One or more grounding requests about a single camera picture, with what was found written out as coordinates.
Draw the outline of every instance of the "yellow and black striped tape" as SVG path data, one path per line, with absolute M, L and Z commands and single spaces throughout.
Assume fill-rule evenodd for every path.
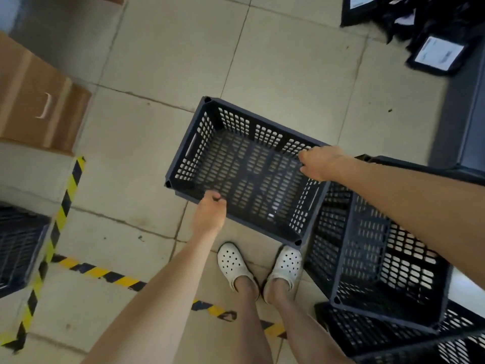
M 64 193 L 62 205 L 56 215 L 50 237 L 46 240 L 47 249 L 45 257 L 40 263 L 39 268 L 34 272 L 32 292 L 27 301 L 27 306 L 22 313 L 20 327 L 18 328 L 15 337 L 10 336 L 8 333 L 0 334 L 0 346 L 5 346 L 13 349 L 14 351 L 19 351 L 23 349 L 25 345 L 27 332 L 31 327 L 33 314 L 35 313 L 35 308 L 37 307 L 37 303 L 40 298 L 40 290 L 45 280 L 45 274 L 47 273 L 47 266 L 54 256 L 54 251 L 59 241 L 59 237 L 61 236 L 61 231 L 64 229 L 67 214 L 69 213 L 72 200 L 74 199 L 74 195 L 78 189 L 79 180 L 81 179 L 85 164 L 86 160 L 84 157 L 76 158 L 74 169 L 72 170 L 72 173 L 67 181 L 67 189 Z
M 62 267 L 70 269 L 71 271 L 76 271 L 96 279 L 104 279 L 106 282 L 114 283 L 136 292 L 139 292 L 147 284 L 146 282 L 134 279 L 133 277 L 100 268 L 93 264 L 81 263 L 74 258 L 65 257 L 64 255 L 54 254 L 52 263 L 58 263 Z M 192 310 L 196 312 L 205 310 L 211 316 L 227 322 L 235 321 L 238 316 L 234 311 L 228 311 L 222 307 L 201 300 L 193 301 Z M 261 326 L 263 327 L 264 332 L 270 337 L 287 338 L 285 328 L 282 324 L 261 320 Z

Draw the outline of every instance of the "bare leg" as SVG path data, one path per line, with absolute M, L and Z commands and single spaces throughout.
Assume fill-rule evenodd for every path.
M 283 319 L 289 346 L 299 364 L 351 364 L 332 337 L 288 296 L 288 282 L 269 281 L 266 301 L 274 305 Z
M 239 325 L 239 342 L 236 364 L 273 364 L 271 349 L 264 335 L 258 311 L 256 310 L 255 285 L 246 276 L 240 276 L 234 281 L 239 292 L 239 309 L 237 323 Z

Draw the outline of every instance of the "person's right arm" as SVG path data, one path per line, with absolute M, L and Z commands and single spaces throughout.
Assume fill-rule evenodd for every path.
M 485 289 L 485 187 L 369 164 L 336 146 L 299 158 L 306 176 L 352 189 Z

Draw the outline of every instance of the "white shoe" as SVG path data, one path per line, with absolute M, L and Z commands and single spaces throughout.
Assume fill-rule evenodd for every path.
M 226 276 L 227 280 L 229 281 L 229 285 L 234 291 L 237 291 L 236 287 L 234 286 L 234 281 L 236 278 L 239 276 L 248 276 L 249 279 L 254 282 L 256 291 L 258 291 L 258 297 L 256 298 L 256 300 L 258 300 L 258 282 L 254 278 L 251 271 L 247 268 L 243 256 L 235 244 L 228 241 L 221 245 L 221 248 L 219 248 L 219 251 L 217 252 L 217 264 L 219 265 L 222 274 Z
M 274 279 L 284 279 L 288 282 L 288 291 L 291 291 L 302 269 L 302 255 L 290 246 L 283 246 L 276 255 L 273 270 L 263 282 L 263 299 L 266 301 L 266 287 Z

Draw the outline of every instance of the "hand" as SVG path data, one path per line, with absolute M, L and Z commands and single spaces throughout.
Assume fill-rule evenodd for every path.
M 332 180 L 334 171 L 331 165 L 344 156 L 338 146 L 313 147 L 308 151 L 304 149 L 298 153 L 298 158 L 303 163 L 300 171 L 317 181 Z
M 215 237 L 221 231 L 226 220 L 226 205 L 227 202 L 221 198 L 218 192 L 207 190 L 193 217 L 194 235 Z

